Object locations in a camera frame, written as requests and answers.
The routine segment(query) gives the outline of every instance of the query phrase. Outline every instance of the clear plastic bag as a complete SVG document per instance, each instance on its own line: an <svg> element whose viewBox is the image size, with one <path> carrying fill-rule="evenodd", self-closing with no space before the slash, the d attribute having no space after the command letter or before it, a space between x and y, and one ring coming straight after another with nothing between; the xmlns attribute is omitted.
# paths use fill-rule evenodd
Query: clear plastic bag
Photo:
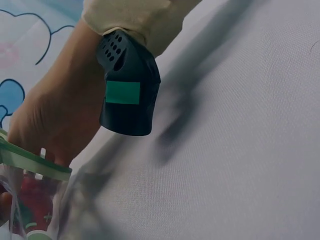
<svg viewBox="0 0 320 240"><path fill-rule="evenodd" d="M10 219L0 227L0 239L56 240L62 186L72 170L7 142L3 130L0 162L0 184L12 194Z"/></svg>

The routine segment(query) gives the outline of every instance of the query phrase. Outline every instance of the green label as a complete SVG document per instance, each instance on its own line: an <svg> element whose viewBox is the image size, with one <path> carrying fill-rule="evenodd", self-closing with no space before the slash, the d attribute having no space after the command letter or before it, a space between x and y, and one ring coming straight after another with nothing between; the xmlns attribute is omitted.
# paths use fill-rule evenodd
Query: green label
<svg viewBox="0 0 320 240"><path fill-rule="evenodd" d="M105 102L138 105L140 103L140 82L107 81Z"/></svg>

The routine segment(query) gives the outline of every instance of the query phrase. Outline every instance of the beige sleeve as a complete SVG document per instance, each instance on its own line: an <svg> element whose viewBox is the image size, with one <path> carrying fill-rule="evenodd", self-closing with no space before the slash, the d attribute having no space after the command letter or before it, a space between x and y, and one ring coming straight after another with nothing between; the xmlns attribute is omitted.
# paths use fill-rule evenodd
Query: beige sleeve
<svg viewBox="0 0 320 240"><path fill-rule="evenodd" d="M82 19L99 35L122 29L155 56L182 29L185 16L201 0L84 0Z"/></svg>

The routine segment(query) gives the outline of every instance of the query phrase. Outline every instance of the cartoon print fabric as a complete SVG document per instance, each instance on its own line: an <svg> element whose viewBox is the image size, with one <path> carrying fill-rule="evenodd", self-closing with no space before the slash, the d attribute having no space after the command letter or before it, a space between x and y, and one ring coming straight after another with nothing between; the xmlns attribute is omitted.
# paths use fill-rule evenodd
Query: cartoon print fabric
<svg viewBox="0 0 320 240"><path fill-rule="evenodd" d="M36 11L12 13L1 4L0 128L7 131L10 116L53 64L75 21L65 17L63 25L51 27Z"/></svg>
<svg viewBox="0 0 320 240"><path fill-rule="evenodd" d="M8 131L12 114L49 70L81 11L82 0L0 1L0 128ZM28 239L44 239L47 222L46 227L31 227ZM0 239L7 238L0 228Z"/></svg>

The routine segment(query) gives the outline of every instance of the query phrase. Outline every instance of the white fabric surface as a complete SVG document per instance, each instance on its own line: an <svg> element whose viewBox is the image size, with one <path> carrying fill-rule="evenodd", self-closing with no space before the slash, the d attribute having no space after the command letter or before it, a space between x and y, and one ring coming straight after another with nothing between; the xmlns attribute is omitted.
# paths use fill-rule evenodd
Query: white fabric surface
<svg viewBox="0 0 320 240"><path fill-rule="evenodd" d="M122 139L102 129L74 161L108 141L74 178L61 239L319 239L320 1L219 4L157 59L151 135L113 155ZM183 96L189 121L164 134Z"/></svg>

